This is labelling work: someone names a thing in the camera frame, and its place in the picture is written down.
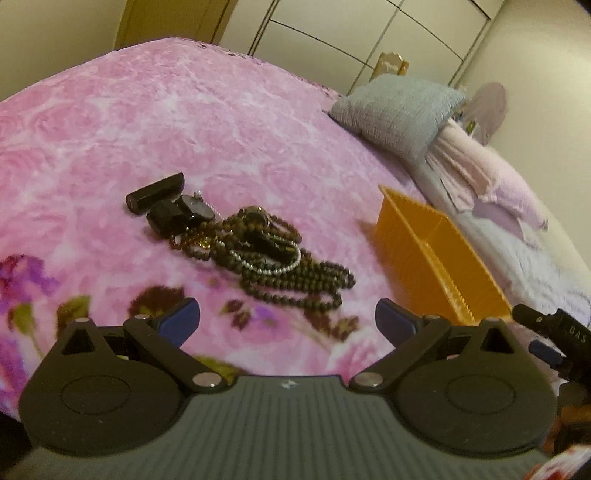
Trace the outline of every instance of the pink cloth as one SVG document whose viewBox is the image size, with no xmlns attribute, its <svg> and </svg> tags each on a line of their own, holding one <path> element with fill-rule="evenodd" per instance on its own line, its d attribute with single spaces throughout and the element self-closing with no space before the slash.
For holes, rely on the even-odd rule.
<svg viewBox="0 0 591 480">
<path fill-rule="evenodd" d="M 391 350 L 374 322 L 391 297 L 368 242 L 378 183 L 424 201 L 398 163 L 333 122 L 337 93 L 251 57 L 169 39 L 112 52 L 0 103 L 0 410 L 69 320 L 120 325 L 183 296 L 201 306 L 183 346 L 224 374 L 340 374 Z M 357 285 L 305 315 L 246 296 L 212 262 L 151 235 L 125 195 L 182 171 L 223 215 L 261 205 Z"/>
<path fill-rule="evenodd" d="M 496 151 L 470 138 L 455 121 L 447 122 L 429 151 L 431 163 L 438 163 L 439 170 L 444 170 L 443 164 L 447 163 L 460 175 L 448 175 L 450 194 L 458 199 L 454 203 L 473 208 L 467 200 L 471 193 L 458 181 L 460 178 L 483 202 L 503 207 L 532 228 L 547 227 L 540 201 L 523 177 Z"/>
</svg>

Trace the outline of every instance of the wardrobe door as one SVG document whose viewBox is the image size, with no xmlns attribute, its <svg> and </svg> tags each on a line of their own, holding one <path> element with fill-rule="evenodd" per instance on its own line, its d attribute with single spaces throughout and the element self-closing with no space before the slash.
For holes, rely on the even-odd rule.
<svg viewBox="0 0 591 480">
<path fill-rule="evenodd" d="M 183 37 L 221 39 L 236 0 L 128 0 L 115 48 Z"/>
<path fill-rule="evenodd" d="M 407 75 L 448 85 L 462 59 L 437 37 L 402 12 L 390 23 L 367 62 L 376 65 L 382 52 L 395 51 L 410 65 Z"/>
<path fill-rule="evenodd" d="M 470 0 L 405 0 L 401 10 L 461 58 L 488 21 Z"/>
<path fill-rule="evenodd" d="M 395 11 L 387 0 L 281 0 L 271 19 L 365 61 Z"/>
<path fill-rule="evenodd" d="M 292 28 L 269 22 L 254 52 L 311 82 L 347 93 L 363 63 Z"/>
</svg>

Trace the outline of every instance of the gray pillow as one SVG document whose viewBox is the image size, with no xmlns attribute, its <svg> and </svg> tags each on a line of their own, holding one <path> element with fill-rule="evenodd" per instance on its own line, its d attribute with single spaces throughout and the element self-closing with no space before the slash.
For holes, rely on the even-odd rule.
<svg viewBox="0 0 591 480">
<path fill-rule="evenodd" d="M 330 117 L 400 157 L 424 157 L 464 94 L 426 80 L 380 75 L 333 105 Z"/>
</svg>

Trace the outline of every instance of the orange plastic basket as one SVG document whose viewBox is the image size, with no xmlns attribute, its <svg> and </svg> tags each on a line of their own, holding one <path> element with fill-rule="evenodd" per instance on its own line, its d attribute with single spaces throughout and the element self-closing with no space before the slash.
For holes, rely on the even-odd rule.
<svg viewBox="0 0 591 480">
<path fill-rule="evenodd" d="M 457 325 L 511 318 L 501 289 L 443 213 L 380 185 L 384 194 L 375 243 L 388 274 L 402 285 L 396 301 L 415 313 L 436 313 Z"/>
</svg>

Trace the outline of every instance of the pink bedspread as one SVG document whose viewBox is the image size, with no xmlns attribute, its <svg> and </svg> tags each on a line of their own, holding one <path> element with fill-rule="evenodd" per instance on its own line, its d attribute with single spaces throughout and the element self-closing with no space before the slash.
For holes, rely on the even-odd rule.
<svg viewBox="0 0 591 480">
<path fill-rule="evenodd" d="M 406 172 L 324 112 L 336 92 L 219 47 L 170 39 L 116 51 L 0 103 L 0 410 L 67 322 L 120 325 L 184 296 L 202 310 L 183 348 L 232 377 L 356 371 L 391 346 L 374 325 L 392 297 L 366 237 L 385 183 Z M 223 215 L 261 205 L 303 247 L 356 275 L 324 316 L 247 297 L 212 262 L 158 242 L 125 195 L 182 171 Z"/>
</svg>

